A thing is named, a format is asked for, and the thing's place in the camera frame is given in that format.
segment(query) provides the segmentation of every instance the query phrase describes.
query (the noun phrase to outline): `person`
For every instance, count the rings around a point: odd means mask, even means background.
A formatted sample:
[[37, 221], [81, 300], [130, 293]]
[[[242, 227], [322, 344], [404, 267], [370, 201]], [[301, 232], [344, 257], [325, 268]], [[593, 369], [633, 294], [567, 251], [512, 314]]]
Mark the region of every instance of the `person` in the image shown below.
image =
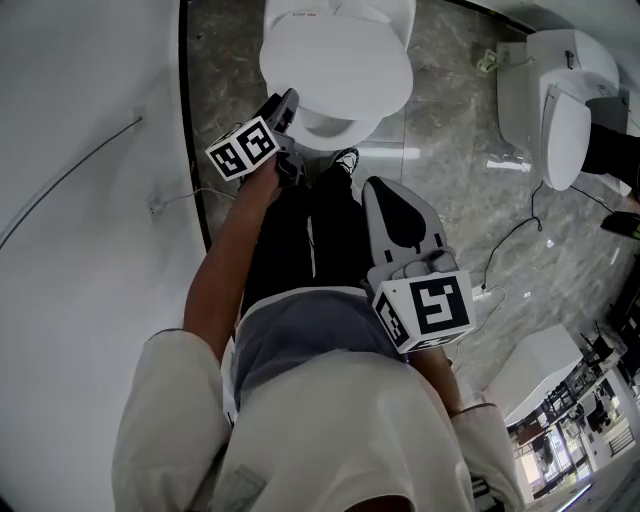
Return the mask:
[[581, 171], [610, 174], [629, 185], [634, 196], [640, 198], [640, 139], [591, 123], [589, 147]]
[[[278, 191], [272, 159], [240, 188], [182, 329], [144, 345], [113, 458], [116, 510], [524, 509], [498, 409], [463, 408], [441, 349], [407, 363], [367, 302], [357, 162], [344, 150], [311, 189]], [[220, 372], [232, 336], [234, 425]]]

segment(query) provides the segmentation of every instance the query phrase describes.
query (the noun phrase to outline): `power outlet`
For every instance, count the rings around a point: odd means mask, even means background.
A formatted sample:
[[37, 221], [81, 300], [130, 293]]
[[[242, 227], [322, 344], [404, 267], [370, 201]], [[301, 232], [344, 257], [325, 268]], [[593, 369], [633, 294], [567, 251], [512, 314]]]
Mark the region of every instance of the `power outlet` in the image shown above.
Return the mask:
[[164, 203], [156, 197], [151, 201], [149, 201], [149, 203], [147, 204], [147, 207], [149, 208], [149, 213], [151, 214], [151, 217], [155, 218], [155, 217], [158, 217], [160, 213], [162, 213], [162, 210], [164, 210]]
[[482, 285], [478, 285], [478, 286], [474, 286], [471, 289], [471, 294], [473, 295], [473, 300], [482, 300], [485, 297], [488, 297], [489, 295], [491, 295], [491, 292], [486, 292], [482, 289]]
[[133, 107], [131, 109], [131, 121], [135, 121], [138, 118], [142, 118], [142, 121], [140, 121], [139, 123], [137, 123], [134, 127], [133, 127], [133, 131], [134, 132], [139, 132], [140, 130], [142, 130], [144, 128], [144, 125], [146, 124], [146, 118], [147, 118], [147, 107], [146, 105], [139, 105], [137, 107]]

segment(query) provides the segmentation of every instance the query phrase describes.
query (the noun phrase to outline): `toilet lid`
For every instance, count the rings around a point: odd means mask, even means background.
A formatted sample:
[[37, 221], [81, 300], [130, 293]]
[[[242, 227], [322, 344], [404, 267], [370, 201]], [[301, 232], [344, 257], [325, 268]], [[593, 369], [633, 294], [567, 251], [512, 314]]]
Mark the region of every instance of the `toilet lid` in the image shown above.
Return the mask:
[[413, 88], [402, 43], [388, 24], [292, 13], [266, 35], [260, 69], [300, 106], [338, 119], [380, 119], [400, 110]]
[[554, 189], [565, 190], [578, 177], [590, 134], [589, 108], [557, 88], [550, 91], [544, 107], [541, 151], [548, 184]]

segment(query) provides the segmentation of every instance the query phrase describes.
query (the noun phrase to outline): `sneaker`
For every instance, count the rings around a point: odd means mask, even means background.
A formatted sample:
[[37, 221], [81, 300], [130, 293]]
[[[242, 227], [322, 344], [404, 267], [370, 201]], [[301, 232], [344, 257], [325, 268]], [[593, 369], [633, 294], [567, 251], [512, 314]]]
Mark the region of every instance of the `sneaker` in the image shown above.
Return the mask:
[[356, 148], [343, 149], [342, 151], [336, 153], [336, 155], [333, 157], [330, 167], [339, 165], [345, 171], [347, 171], [347, 174], [349, 174], [349, 176], [351, 176], [353, 174], [353, 171], [356, 170], [359, 158], [360, 154], [358, 153], [358, 150]]

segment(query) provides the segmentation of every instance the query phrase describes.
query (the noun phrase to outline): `marble floor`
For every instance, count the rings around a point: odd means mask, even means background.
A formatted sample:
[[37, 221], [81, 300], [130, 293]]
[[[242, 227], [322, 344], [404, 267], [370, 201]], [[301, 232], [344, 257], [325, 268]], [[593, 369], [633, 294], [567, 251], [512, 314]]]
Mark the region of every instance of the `marble floor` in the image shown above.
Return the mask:
[[[473, 67], [481, 48], [524, 35], [484, 14], [444, 0], [418, 0], [408, 49], [414, 70], [410, 101], [382, 121], [360, 145], [354, 181], [370, 175], [402, 182], [441, 216], [462, 269], [480, 285], [493, 247], [531, 212], [540, 184], [529, 156], [505, 142], [498, 129], [495, 75]], [[204, 150], [236, 121], [248, 119], [266, 98], [258, 67], [263, 3], [192, 0], [188, 14], [189, 92], [197, 162], [203, 186], [234, 193]], [[314, 152], [304, 151], [313, 167]], [[614, 210], [632, 210], [630, 199], [588, 176], [575, 185]], [[212, 239], [231, 205], [205, 196]], [[542, 221], [530, 222], [496, 252], [488, 287], [508, 298], [484, 328], [449, 347], [455, 369], [472, 390], [482, 390], [514, 346], [528, 334], [562, 323], [580, 342], [615, 300], [633, 263], [635, 242], [599, 225], [607, 212], [575, 190], [543, 186], [535, 198]], [[477, 301], [478, 325], [502, 299], [499, 289]]]

